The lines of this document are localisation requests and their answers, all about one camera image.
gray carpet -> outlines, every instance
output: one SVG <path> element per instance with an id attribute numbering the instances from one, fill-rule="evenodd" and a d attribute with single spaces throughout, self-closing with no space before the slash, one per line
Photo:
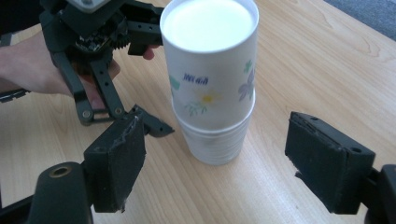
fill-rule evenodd
<path id="1" fill-rule="evenodd" d="M 324 0 L 396 41 L 396 0 Z"/>

wooden table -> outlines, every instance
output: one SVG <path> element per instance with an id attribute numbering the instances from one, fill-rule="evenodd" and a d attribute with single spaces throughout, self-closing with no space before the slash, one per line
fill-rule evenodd
<path id="1" fill-rule="evenodd" d="M 153 0 L 164 7 L 168 0 Z M 127 110 L 141 105 L 176 130 L 146 137 L 147 158 L 123 214 L 95 223 L 363 223 L 329 214 L 298 178 L 284 148 L 291 111 L 325 120 L 396 163 L 396 42 L 321 0 L 258 0 L 256 107 L 244 148 L 210 166 L 189 152 L 171 108 L 163 49 L 145 61 L 115 52 L 114 83 Z M 3 205 L 34 193 L 51 165 L 83 160 L 107 124 L 78 121 L 73 99 L 30 93 L 0 105 Z"/>

white paper cup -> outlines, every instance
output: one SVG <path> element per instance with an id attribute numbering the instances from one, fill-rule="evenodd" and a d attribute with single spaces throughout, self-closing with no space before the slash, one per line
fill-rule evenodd
<path id="1" fill-rule="evenodd" d="M 232 161 L 242 150 L 252 110 L 239 123 L 223 130 L 197 129 L 177 117 L 192 155 L 210 165 L 222 165 Z"/>
<path id="2" fill-rule="evenodd" d="M 193 139 L 203 140 L 198 135 L 205 137 L 203 145 L 208 147 L 209 138 L 215 142 L 231 136 L 224 130 L 248 126 L 255 102 L 258 23 L 253 0 L 173 0 L 165 7 L 160 26 L 172 104 L 190 149 L 199 145 Z M 242 144 L 246 131 L 230 132 L 242 134 L 233 137 Z"/>

human hand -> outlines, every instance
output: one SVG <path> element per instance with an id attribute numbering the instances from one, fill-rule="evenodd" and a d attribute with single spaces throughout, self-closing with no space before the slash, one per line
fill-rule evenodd
<path id="1" fill-rule="evenodd" d="M 151 60 L 154 52 L 149 48 L 143 58 Z M 80 75 L 81 83 L 93 108 L 103 108 L 104 103 L 93 80 L 86 78 L 83 69 L 74 68 Z M 108 68 L 111 78 L 120 72 L 119 65 L 113 60 Z M 64 79 L 50 58 L 42 32 L 21 43 L 0 49 L 0 91 L 24 88 L 40 93 L 60 93 L 72 96 Z"/>

cup rim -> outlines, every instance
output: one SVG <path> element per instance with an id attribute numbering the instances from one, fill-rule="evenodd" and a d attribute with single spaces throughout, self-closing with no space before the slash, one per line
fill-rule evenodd
<path id="1" fill-rule="evenodd" d="M 229 127 L 226 127 L 226 128 L 223 128 L 223 129 L 218 129 L 218 130 L 206 130 L 206 129 L 195 128 L 195 127 L 191 126 L 190 124 L 186 123 L 186 121 L 184 121 L 183 119 L 181 119 L 177 115 L 177 113 L 175 111 L 175 108 L 174 108 L 173 100 L 172 100 L 172 109 L 174 111 L 175 117 L 177 118 L 177 121 L 182 126 L 187 127 L 188 129 L 192 130 L 195 133 L 216 135 L 216 134 L 228 133 L 228 132 L 232 131 L 233 129 L 237 128 L 238 126 L 242 125 L 244 122 L 247 122 L 249 120 L 249 118 L 250 118 L 250 116 L 251 116 L 251 114 L 253 112 L 254 106 L 256 104 L 256 92 L 255 91 L 253 92 L 252 101 L 253 101 L 253 104 L 251 105 L 250 110 L 247 112 L 247 115 L 242 120 L 236 122 L 235 124 L 233 124 L 233 125 L 231 125 Z"/>
<path id="2" fill-rule="evenodd" d="M 245 0 L 245 1 L 247 1 L 247 2 L 250 4 L 249 7 L 251 7 L 251 9 L 254 10 L 254 11 L 253 11 L 253 14 L 252 14 L 252 18 L 253 18 L 253 20 L 255 20 L 255 21 L 254 21 L 254 24 L 253 24 L 253 28 L 251 29 L 251 31 L 249 32 L 249 34 L 248 34 L 245 38 L 243 38 L 242 40 L 240 40 L 240 41 L 234 43 L 233 45 L 231 45 L 231 46 L 229 46 L 229 47 L 227 47 L 227 48 L 224 48 L 224 49 L 214 49 L 214 50 L 193 50 L 193 49 L 185 49 L 185 48 L 182 48 L 182 47 L 180 47 L 180 46 L 174 44 L 173 41 L 169 40 L 169 38 L 166 37 L 165 32 L 163 32 L 164 17 L 167 17 L 167 16 L 169 15 L 169 12 L 168 12 L 168 11 L 170 10 L 170 9 L 169 9 L 170 7 L 172 7 L 173 5 L 176 5 L 176 7 L 177 7 L 177 6 L 178 6 L 177 4 L 179 4 L 180 2 L 183 3 L 183 2 L 187 2 L 187 1 L 186 1 L 186 0 L 173 0 L 173 1 L 171 1 L 171 2 L 170 2 L 168 5 L 166 5 L 166 7 L 164 8 L 163 13 L 162 13 L 161 18 L 160 18 L 160 29 L 162 30 L 161 33 L 162 33 L 163 39 L 166 39 L 166 41 L 167 41 L 170 45 L 172 45 L 174 48 L 181 49 L 181 50 L 186 51 L 186 52 L 189 52 L 189 53 L 199 53 L 199 54 L 219 53 L 219 52 L 223 52 L 223 51 L 227 51 L 227 50 L 236 48 L 237 46 L 241 45 L 242 43 L 244 43 L 245 41 L 247 41 L 249 38 L 251 38 L 251 36 L 252 36 L 255 32 L 257 32 L 257 28 L 258 28 L 258 26 L 259 26 L 259 20 L 260 20 L 260 12 L 259 12 L 259 9 L 258 9 L 256 3 L 255 3 L 253 0 Z M 244 5 L 242 5 L 242 4 L 240 3 L 241 0 L 234 0 L 234 1 L 237 2 L 238 4 L 240 4 L 242 7 L 244 7 L 246 10 L 248 10 L 250 13 L 252 12 L 249 8 L 247 8 L 246 6 L 244 6 Z"/>

